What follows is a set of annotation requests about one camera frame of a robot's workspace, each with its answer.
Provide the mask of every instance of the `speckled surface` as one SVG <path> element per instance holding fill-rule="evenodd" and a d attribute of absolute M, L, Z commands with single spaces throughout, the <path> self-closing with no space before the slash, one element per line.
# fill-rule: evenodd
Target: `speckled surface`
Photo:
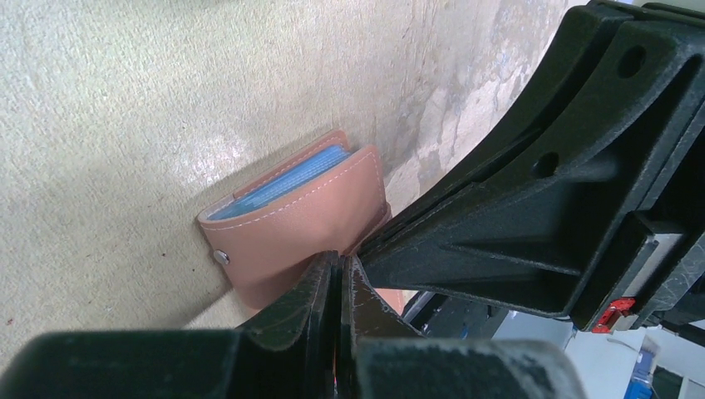
<path fill-rule="evenodd" d="M 503 115 L 566 8 L 3 2 L 0 367 L 48 330 L 187 323 L 228 289 L 195 215 L 332 128 L 379 146 L 400 210 Z"/>

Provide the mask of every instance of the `red clip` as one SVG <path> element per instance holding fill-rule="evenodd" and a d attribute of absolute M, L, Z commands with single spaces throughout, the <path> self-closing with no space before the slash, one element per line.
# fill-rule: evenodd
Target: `red clip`
<path fill-rule="evenodd" d="M 593 328 L 593 333 L 598 333 L 598 334 L 605 334 L 609 333 L 609 326 L 606 325 L 608 322 L 609 318 L 612 317 L 612 315 L 615 312 L 623 312 L 625 310 L 631 309 L 631 307 L 634 305 L 636 300 L 634 298 L 620 298 L 617 299 L 616 301 L 613 301 L 609 307 L 607 307 L 607 310 L 602 313 L 602 317 L 599 318 L 597 322 L 597 326 Z"/>

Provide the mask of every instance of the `blue plastic insert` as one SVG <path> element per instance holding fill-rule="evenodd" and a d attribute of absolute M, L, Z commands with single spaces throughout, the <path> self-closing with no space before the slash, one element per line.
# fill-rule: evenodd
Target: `blue plastic insert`
<path fill-rule="evenodd" d="M 342 145 L 331 145 L 294 166 L 276 179 L 209 216 L 208 220 L 234 218 L 260 209 L 309 181 L 319 177 L 350 156 Z"/>

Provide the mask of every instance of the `pink leather wallet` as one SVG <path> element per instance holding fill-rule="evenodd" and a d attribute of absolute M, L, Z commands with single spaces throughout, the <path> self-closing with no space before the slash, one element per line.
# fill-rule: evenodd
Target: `pink leather wallet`
<path fill-rule="evenodd" d="M 210 218 L 333 145 L 350 151 L 344 132 L 327 133 L 198 215 L 214 257 L 251 313 L 290 290 L 313 255 L 325 250 L 353 254 L 391 217 L 377 148 L 366 145 L 264 207 L 227 219 Z M 378 293 L 401 313 L 400 291 L 382 289 Z"/>

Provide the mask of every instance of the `round hole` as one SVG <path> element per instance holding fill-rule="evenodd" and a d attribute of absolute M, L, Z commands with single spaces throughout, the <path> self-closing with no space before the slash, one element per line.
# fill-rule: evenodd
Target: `round hole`
<path fill-rule="evenodd" d="M 641 46 L 634 46 L 627 50 L 619 61 L 617 74 L 619 77 L 626 79 L 632 77 L 639 72 L 646 61 L 646 49 Z"/>
<path fill-rule="evenodd" d="M 545 177 L 551 177 L 557 168 L 558 154 L 549 152 L 548 154 L 543 154 L 539 160 L 536 161 L 532 170 L 536 177 L 544 179 Z"/>

